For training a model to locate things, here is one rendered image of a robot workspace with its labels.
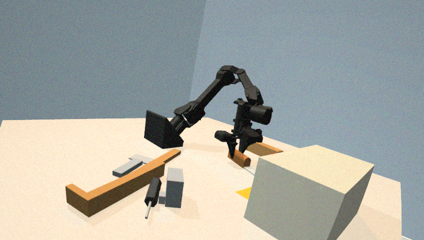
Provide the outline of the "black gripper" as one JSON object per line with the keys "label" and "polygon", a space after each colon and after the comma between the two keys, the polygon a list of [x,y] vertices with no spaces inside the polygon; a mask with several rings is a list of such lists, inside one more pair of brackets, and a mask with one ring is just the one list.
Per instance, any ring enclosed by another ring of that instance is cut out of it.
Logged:
{"label": "black gripper", "polygon": [[214,134],[214,138],[216,138],[220,142],[226,142],[227,143],[231,159],[233,159],[236,146],[238,145],[237,139],[240,139],[238,151],[240,151],[241,153],[244,153],[248,146],[254,144],[254,143],[248,144],[243,140],[242,137],[237,137],[237,132],[238,132],[240,126],[242,124],[244,124],[245,127],[252,126],[253,123],[251,123],[251,120],[241,119],[241,118],[236,117],[235,119],[233,119],[233,122],[235,122],[234,128],[231,130],[231,132],[233,134],[229,133],[225,130],[217,130]]}

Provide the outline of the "black-handled tool with grey metal rod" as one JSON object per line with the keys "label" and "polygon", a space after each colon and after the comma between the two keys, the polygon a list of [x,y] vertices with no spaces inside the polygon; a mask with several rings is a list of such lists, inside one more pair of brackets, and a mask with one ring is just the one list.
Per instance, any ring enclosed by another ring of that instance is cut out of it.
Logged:
{"label": "black-handled tool with grey metal rod", "polygon": [[162,182],[159,178],[154,177],[149,184],[150,185],[148,187],[148,190],[144,199],[144,202],[147,206],[147,211],[144,217],[145,219],[148,219],[151,207],[156,206],[156,204],[158,203],[159,192],[161,190]]}

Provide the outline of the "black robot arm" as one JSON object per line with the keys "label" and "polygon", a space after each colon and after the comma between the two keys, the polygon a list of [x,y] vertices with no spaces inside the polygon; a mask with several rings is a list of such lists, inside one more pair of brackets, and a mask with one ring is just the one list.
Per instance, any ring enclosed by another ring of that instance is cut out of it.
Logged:
{"label": "black robot arm", "polygon": [[[234,74],[236,74],[238,78],[235,78]],[[189,101],[187,104],[176,108],[174,110],[175,116],[170,123],[178,134],[181,135],[185,128],[192,127],[202,119],[206,114],[204,108],[224,86],[229,86],[230,84],[236,84],[238,82],[241,82],[245,89],[244,93],[247,101],[238,98],[233,102],[234,104],[238,104],[236,117],[268,125],[272,118],[273,108],[263,105],[264,100],[260,89],[252,85],[245,70],[239,69],[233,65],[222,66],[217,72],[215,80],[196,100]],[[239,127],[236,136],[242,137],[247,144],[251,144],[256,143],[257,139],[261,139],[262,131],[260,129],[252,129],[251,126],[245,126],[243,123]]]}

